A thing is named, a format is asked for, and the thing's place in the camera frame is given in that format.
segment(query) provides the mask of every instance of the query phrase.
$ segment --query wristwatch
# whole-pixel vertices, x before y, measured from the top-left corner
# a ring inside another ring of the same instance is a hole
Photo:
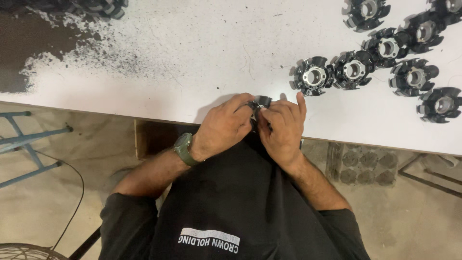
[[[173,149],[178,154],[180,159],[186,163],[188,166],[194,166],[199,163],[200,161],[194,160],[194,158],[189,154],[188,147],[193,141],[193,135],[190,133],[182,134],[175,142]]]

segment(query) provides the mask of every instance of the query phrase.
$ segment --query man's right hand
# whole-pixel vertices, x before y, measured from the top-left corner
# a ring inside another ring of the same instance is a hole
[[[295,173],[297,163],[304,161],[300,151],[306,104],[303,94],[297,93],[297,104],[286,100],[272,102],[261,109],[258,124],[260,139],[271,158],[288,174]]]

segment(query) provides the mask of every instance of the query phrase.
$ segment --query blue metal stool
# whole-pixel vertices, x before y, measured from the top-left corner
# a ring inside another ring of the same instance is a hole
[[[31,112],[30,111],[25,111],[25,112],[11,112],[11,113],[0,113],[0,118],[6,118],[10,122],[11,126],[14,128],[16,131],[16,134],[18,135],[17,137],[11,137],[11,138],[5,138],[0,140],[0,145],[10,143],[10,145],[7,145],[3,148],[0,148],[0,154],[4,154],[7,152],[12,152],[18,150],[19,147],[22,147],[23,149],[26,149],[32,159],[34,160],[35,164],[38,166],[38,170],[26,173],[24,175],[21,175],[19,177],[13,178],[11,180],[7,180],[5,182],[0,183],[0,188],[3,188],[5,186],[8,186],[10,184],[16,183],[18,181],[22,181],[24,179],[30,178],[32,176],[35,176],[39,173],[43,173],[45,171],[48,171],[50,169],[59,167],[62,165],[60,161],[57,161],[56,163],[49,165],[49,166],[44,166],[40,159],[37,157],[37,153],[35,153],[34,149],[30,146],[29,143],[36,141],[38,139],[47,137],[47,136],[52,136],[52,135],[57,135],[61,133],[68,133],[72,132],[73,129],[70,126],[67,126],[66,128],[60,129],[60,130],[54,130],[54,131],[46,131],[43,133],[38,133],[38,134],[31,134],[31,135],[24,135],[21,132],[21,129],[19,129],[18,124],[14,121],[13,117],[17,116],[30,116]]]

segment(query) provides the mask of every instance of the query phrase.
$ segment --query silver metal center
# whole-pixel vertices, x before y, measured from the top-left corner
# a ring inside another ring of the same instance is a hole
[[[426,74],[423,69],[412,67],[412,70],[407,74],[407,83],[417,89],[421,89],[427,82]]]
[[[363,77],[366,73],[366,66],[358,60],[352,60],[343,67],[343,73],[351,80]]]
[[[326,71],[320,67],[312,67],[303,74],[303,81],[310,86],[318,86],[327,78]]]
[[[378,4],[376,0],[366,0],[361,4],[361,15],[364,19],[371,19],[377,14]]]
[[[444,114],[447,111],[454,109],[454,100],[450,97],[444,96],[435,103],[435,110],[438,114]]]
[[[433,36],[433,32],[436,29],[436,23],[433,21],[426,21],[422,23],[419,28],[417,29],[416,36],[417,41],[420,43],[424,43],[431,39]]]
[[[400,46],[394,38],[382,39],[382,42],[378,44],[378,53],[383,58],[396,58],[400,51]]]
[[[446,8],[449,12],[458,12],[462,8],[462,0],[446,0]]]

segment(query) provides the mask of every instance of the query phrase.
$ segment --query hairy forearm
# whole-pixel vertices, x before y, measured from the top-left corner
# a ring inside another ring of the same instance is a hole
[[[316,210],[352,210],[347,200],[303,154],[285,170]]]
[[[190,167],[176,152],[168,149],[136,167],[112,193],[158,198],[170,183],[188,169]]]

